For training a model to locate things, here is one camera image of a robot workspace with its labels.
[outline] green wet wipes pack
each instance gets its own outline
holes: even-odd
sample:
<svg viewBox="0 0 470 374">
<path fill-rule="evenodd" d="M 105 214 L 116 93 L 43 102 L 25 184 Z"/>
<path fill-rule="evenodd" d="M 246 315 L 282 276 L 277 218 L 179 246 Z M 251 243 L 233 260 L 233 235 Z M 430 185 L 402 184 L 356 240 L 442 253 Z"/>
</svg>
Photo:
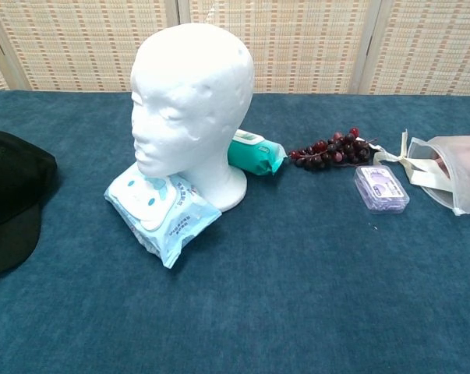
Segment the green wet wipes pack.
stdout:
<svg viewBox="0 0 470 374">
<path fill-rule="evenodd" d="M 287 157 L 281 144 L 237 130 L 228 149 L 228 163 L 255 175 L 274 174 Z"/>
</svg>

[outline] drawstring bag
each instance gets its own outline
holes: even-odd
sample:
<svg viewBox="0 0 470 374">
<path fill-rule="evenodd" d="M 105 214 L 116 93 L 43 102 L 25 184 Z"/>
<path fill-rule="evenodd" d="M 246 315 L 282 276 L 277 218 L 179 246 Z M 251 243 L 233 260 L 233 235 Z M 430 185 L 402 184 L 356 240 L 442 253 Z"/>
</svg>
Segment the drawstring bag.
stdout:
<svg viewBox="0 0 470 374">
<path fill-rule="evenodd" d="M 470 214 L 470 136 L 436 136 L 427 142 L 412 138 L 406 149 L 407 139 L 408 132 L 403 132 L 399 156 L 371 146 L 377 150 L 373 163 L 399 162 L 410 183 L 455 215 Z"/>
</svg>

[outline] light blue wet wipes pack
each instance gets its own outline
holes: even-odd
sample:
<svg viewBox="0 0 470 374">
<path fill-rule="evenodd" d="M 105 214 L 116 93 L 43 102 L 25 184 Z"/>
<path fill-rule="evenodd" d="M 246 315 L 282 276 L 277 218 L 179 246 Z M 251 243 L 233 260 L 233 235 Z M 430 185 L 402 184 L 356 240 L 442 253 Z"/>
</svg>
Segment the light blue wet wipes pack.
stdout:
<svg viewBox="0 0 470 374">
<path fill-rule="evenodd" d="M 149 178 L 136 163 L 120 174 L 104 192 L 138 242 L 171 269 L 182 249 L 221 211 L 178 175 Z"/>
</svg>

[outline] clear plastic case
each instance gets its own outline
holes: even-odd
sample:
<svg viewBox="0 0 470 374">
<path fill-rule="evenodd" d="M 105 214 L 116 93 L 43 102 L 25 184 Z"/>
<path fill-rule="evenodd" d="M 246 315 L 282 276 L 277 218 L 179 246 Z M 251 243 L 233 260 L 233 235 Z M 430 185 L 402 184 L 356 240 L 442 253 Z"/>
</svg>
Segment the clear plastic case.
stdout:
<svg viewBox="0 0 470 374">
<path fill-rule="evenodd" d="M 402 213 L 409 203 L 408 194 L 388 166 L 357 167 L 354 181 L 372 213 Z"/>
</svg>

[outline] black cap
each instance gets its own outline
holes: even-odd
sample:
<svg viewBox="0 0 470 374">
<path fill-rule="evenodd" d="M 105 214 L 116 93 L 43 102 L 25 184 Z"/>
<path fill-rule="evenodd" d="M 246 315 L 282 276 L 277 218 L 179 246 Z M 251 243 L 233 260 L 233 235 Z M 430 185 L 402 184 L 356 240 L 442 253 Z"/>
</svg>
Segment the black cap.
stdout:
<svg viewBox="0 0 470 374">
<path fill-rule="evenodd" d="M 20 265 L 37 246 L 39 202 L 56 171 L 51 154 L 0 131 L 0 272 Z"/>
</svg>

